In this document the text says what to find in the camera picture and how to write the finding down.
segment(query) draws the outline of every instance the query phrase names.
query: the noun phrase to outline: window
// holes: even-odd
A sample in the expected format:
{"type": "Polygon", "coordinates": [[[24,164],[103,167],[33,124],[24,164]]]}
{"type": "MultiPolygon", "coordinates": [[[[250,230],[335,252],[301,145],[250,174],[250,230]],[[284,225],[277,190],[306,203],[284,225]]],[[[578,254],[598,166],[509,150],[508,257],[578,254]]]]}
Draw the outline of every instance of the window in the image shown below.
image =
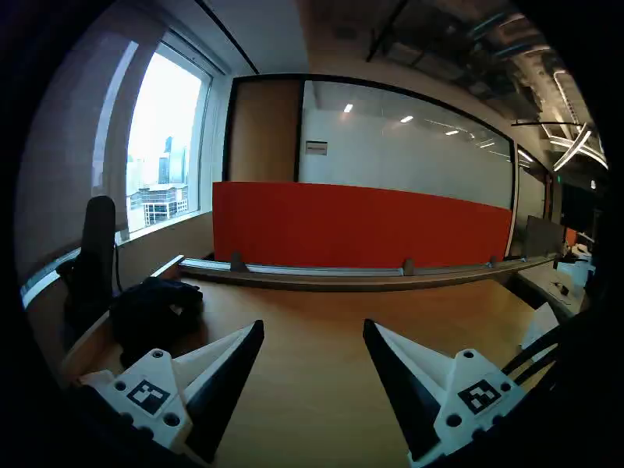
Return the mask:
{"type": "Polygon", "coordinates": [[[154,53],[130,127],[130,232],[199,209],[201,137],[211,81],[211,75],[167,44],[154,53]]]}

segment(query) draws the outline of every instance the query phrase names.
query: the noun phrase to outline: desk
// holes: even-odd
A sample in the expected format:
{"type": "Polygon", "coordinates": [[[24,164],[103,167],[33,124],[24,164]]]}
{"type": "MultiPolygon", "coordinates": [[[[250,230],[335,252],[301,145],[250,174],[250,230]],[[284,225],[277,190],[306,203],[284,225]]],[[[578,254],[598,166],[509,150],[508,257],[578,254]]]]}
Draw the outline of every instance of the desk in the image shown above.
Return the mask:
{"type": "MultiPolygon", "coordinates": [[[[264,320],[264,344],[219,445],[219,468],[405,468],[407,445],[362,339],[363,319],[449,356],[476,348],[501,367],[534,312],[492,280],[383,293],[183,281],[204,294],[207,327],[190,347],[264,320]]],[[[95,367],[115,371],[118,353],[113,346],[95,367]]]]}
{"type": "Polygon", "coordinates": [[[573,280],[570,275],[563,271],[555,270],[553,262],[527,268],[516,273],[525,284],[539,292],[544,300],[551,304],[555,315],[570,318],[580,312],[581,304],[585,298],[585,291],[575,292],[573,280]],[[567,296],[563,296],[553,284],[559,282],[569,289],[567,296]]]}

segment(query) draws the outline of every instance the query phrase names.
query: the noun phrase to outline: black bag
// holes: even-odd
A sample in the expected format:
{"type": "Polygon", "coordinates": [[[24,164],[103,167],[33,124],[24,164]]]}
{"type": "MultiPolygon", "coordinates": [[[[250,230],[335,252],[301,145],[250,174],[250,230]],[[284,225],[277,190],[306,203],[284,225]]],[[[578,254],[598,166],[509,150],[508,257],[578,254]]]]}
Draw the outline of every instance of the black bag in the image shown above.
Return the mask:
{"type": "Polygon", "coordinates": [[[199,287],[150,277],[119,295],[110,308],[112,332],[129,367],[153,348],[164,349],[198,327],[199,287]]]}

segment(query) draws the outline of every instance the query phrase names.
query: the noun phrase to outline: sky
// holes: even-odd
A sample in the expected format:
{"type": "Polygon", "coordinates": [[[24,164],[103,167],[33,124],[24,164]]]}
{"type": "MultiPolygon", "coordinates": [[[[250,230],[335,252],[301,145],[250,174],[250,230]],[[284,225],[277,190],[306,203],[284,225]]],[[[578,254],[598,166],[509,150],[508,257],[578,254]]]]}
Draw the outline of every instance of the sky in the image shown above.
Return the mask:
{"type": "Polygon", "coordinates": [[[128,153],[133,158],[158,158],[171,136],[190,147],[201,81],[158,53],[150,61],[136,100],[128,153]]]}

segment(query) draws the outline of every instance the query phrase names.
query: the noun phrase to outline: black frame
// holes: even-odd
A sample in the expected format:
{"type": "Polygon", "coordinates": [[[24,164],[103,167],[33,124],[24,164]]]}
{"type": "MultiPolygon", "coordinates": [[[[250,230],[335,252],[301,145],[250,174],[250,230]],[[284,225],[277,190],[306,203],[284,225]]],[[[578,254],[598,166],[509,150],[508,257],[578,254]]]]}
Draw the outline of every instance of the black frame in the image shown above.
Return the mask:
{"type": "MultiPolygon", "coordinates": [[[[299,167],[300,167],[300,156],[301,156],[301,124],[303,117],[303,93],[305,90],[306,81],[326,81],[329,83],[343,83],[343,84],[352,84],[355,86],[365,86],[372,87],[375,89],[390,91],[392,93],[402,94],[409,98],[419,99],[421,101],[426,101],[430,104],[437,105],[443,109],[446,109],[450,112],[455,112],[458,115],[466,119],[470,119],[479,125],[485,127],[493,133],[496,133],[500,137],[504,138],[509,143],[509,158],[511,159],[512,165],[516,166],[516,151],[514,146],[514,141],[509,136],[505,135],[500,130],[494,128],[489,123],[484,122],[483,120],[475,117],[474,115],[463,111],[462,109],[456,108],[446,102],[439,101],[438,99],[427,96],[426,94],[421,94],[416,91],[407,90],[405,88],[397,87],[391,84],[380,83],[378,81],[364,80],[362,78],[353,78],[351,76],[340,76],[340,75],[324,75],[319,73],[271,73],[266,75],[249,75],[249,76],[240,76],[238,78],[234,78],[232,80],[232,90],[229,95],[229,103],[228,103],[228,115],[225,120],[225,141],[223,142],[223,170],[222,170],[222,180],[224,182],[230,180],[230,170],[229,170],[229,162],[230,162],[230,139],[232,137],[232,124],[234,122],[234,112],[235,112],[235,103],[238,95],[238,86],[241,83],[249,83],[253,81],[269,81],[269,80],[298,80],[300,81],[300,96],[299,96],[299,121],[297,123],[297,135],[296,135],[296,148],[295,148],[295,167],[294,171],[294,182],[299,182],[299,167]]],[[[512,170],[512,199],[509,204],[509,209],[513,210],[513,201],[514,201],[514,193],[516,190],[516,171],[512,170]]]]}

